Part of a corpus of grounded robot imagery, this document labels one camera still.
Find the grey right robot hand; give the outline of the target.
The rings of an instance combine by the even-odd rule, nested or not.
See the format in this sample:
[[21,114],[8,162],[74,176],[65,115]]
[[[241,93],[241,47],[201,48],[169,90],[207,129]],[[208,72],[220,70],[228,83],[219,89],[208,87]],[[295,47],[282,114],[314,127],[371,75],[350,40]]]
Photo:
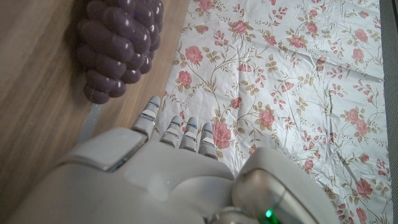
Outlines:
[[173,118],[151,138],[160,99],[133,127],[75,146],[10,223],[338,223],[322,188],[283,152],[260,147],[238,175],[217,160],[212,124]]

